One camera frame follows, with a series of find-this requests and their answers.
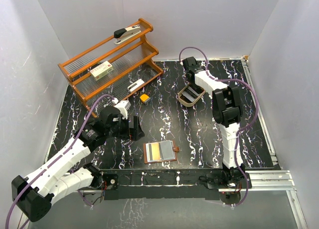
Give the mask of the orange wooden shelf rack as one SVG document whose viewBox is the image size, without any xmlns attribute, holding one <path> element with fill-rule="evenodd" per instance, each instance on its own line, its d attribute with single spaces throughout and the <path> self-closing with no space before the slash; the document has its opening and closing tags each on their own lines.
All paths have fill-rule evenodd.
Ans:
<svg viewBox="0 0 319 229">
<path fill-rule="evenodd" d="M 147 40 L 153 26 L 143 18 L 84 52 L 59 63 L 58 67 L 79 101 L 97 116 L 110 99 L 94 102 L 103 94 L 126 100 L 163 74 L 153 57 L 159 54 Z"/>
</svg>

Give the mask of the brown leather card holder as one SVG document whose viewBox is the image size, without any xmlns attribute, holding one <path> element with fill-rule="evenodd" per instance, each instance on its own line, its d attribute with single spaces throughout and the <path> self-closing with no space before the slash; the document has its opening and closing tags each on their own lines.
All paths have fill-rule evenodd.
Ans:
<svg viewBox="0 0 319 229">
<path fill-rule="evenodd" d="M 144 163 L 145 164 L 177 161 L 177 154 L 179 153 L 179 147 L 175 144 L 173 140 L 166 140 L 166 141 L 161 141 L 157 143 L 159 143 L 159 147 L 160 147 L 161 161 L 148 162 L 147 150 L 146 150 L 146 145 L 148 143 L 144 143 Z"/>
</svg>

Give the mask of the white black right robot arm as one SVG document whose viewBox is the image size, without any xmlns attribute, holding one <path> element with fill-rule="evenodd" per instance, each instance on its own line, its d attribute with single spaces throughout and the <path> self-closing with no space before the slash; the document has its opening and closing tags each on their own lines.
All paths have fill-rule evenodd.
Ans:
<svg viewBox="0 0 319 229">
<path fill-rule="evenodd" d="M 212 96 L 213 119 L 222 134 L 223 162 L 222 170 L 216 176 L 201 176 L 199 181 L 208 185 L 223 185 L 229 188 L 244 178 L 244 166 L 240 149 L 236 144 L 237 131 L 243 114 L 241 99 L 237 87 L 231 87 L 211 76 L 194 57 L 182 60 L 188 84 L 177 94 L 179 102 L 191 107 L 204 95 Z"/>
</svg>

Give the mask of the white staples box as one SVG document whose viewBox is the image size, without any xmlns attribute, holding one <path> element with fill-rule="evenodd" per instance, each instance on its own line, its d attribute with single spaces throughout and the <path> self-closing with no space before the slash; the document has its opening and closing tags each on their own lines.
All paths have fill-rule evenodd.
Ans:
<svg viewBox="0 0 319 229">
<path fill-rule="evenodd" d="M 102 79 L 104 76 L 106 76 L 108 73 L 112 72 L 113 70 L 113 65 L 108 61 L 104 61 L 98 64 L 96 67 L 93 67 L 90 70 L 90 74 L 93 76 L 95 81 L 98 81 Z"/>
</svg>

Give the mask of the cream oval card tray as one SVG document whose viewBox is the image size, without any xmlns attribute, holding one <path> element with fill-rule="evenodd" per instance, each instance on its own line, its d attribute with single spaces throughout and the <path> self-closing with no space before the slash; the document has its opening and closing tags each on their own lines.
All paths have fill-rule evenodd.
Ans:
<svg viewBox="0 0 319 229">
<path fill-rule="evenodd" d="M 206 91 L 203 88 L 195 84 L 188 83 L 177 93 L 177 99 L 183 106 L 189 108 L 194 106 L 205 93 Z"/>
</svg>

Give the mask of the gold credit card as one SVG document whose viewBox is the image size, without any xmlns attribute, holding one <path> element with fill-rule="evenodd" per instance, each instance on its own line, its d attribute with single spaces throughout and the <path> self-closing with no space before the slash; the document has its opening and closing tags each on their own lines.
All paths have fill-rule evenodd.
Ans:
<svg viewBox="0 0 319 229">
<path fill-rule="evenodd" d="M 147 150 L 147 160 L 148 162 L 157 162 L 161 161 L 161 155 L 160 155 L 160 144 L 155 143 L 148 143 L 146 145 Z"/>
</svg>

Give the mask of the black white stapler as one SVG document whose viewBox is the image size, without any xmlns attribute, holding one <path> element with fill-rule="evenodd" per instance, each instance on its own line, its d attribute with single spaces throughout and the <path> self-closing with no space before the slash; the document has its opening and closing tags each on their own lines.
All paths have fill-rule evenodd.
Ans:
<svg viewBox="0 0 319 229">
<path fill-rule="evenodd" d="M 139 33 L 141 33 L 141 27 L 139 25 L 118 29 L 113 35 L 114 43 L 121 44 Z"/>
</svg>

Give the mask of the yellow grey eraser block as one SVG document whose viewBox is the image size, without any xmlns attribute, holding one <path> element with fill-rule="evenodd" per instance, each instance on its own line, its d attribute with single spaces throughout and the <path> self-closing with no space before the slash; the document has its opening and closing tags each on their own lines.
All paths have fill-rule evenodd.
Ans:
<svg viewBox="0 0 319 229">
<path fill-rule="evenodd" d="M 140 100 L 143 104 L 147 104 L 151 100 L 151 98 L 147 94 L 142 94 L 140 96 Z"/>
</svg>

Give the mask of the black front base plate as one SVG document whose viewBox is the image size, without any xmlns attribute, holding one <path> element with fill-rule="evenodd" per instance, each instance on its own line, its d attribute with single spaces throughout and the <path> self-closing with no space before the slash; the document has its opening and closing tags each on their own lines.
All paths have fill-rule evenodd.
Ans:
<svg viewBox="0 0 319 229">
<path fill-rule="evenodd" d="M 103 170 L 105 200 L 188 199 L 219 200 L 219 169 Z"/>
</svg>

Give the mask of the small white black device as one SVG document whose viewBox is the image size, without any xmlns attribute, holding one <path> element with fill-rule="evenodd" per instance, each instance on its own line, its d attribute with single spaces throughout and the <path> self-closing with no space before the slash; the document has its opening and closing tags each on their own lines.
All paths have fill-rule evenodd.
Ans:
<svg viewBox="0 0 319 229">
<path fill-rule="evenodd" d="M 135 81 L 134 83 L 132 83 L 131 85 L 129 85 L 127 87 L 127 90 L 129 92 L 133 92 L 135 91 L 137 88 L 139 88 L 141 85 L 143 85 L 145 82 L 142 79 L 138 79 L 137 81 Z"/>
</svg>

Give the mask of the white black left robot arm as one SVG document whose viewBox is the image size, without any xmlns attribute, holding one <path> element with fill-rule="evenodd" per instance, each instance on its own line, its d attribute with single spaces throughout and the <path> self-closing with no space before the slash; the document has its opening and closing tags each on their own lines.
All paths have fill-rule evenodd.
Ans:
<svg viewBox="0 0 319 229">
<path fill-rule="evenodd" d="M 51 159 L 25 177 L 11 182 L 13 205 L 31 222 L 42 219 L 60 199 L 86 187 L 100 188 L 102 172 L 88 163 L 73 173 L 70 170 L 109 138 L 137 141 L 144 137 L 137 115 L 127 116 L 120 105 L 103 109 L 98 118 L 87 117 L 81 128 Z"/>
</svg>

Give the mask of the aluminium frame rail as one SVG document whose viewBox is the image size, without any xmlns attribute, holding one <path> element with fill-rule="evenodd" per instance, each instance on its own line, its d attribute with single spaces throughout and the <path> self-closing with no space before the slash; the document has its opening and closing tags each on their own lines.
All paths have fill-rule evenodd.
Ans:
<svg viewBox="0 0 319 229">
<path fill-rule="evenodd" d="M 241 57 L 242 66 L 247 78 L 247 82 L 252 88 L 253 82 L 248 66 L 248 55 Z M 275 148 L 270 138 L 261 109 L 258 113 L 259 121 L 266 138 L 267 146 L 270 152 L 271 160 L 275 165 L 279 165 Z M 306 219 L 304 217 L 298 196 L 295 183 L 289 170 L 249 170 L 252 179 L 252 191 L 285 191 L 290 208 L 295 218 L 298 229 L 308 229 Z"/>
</svg>

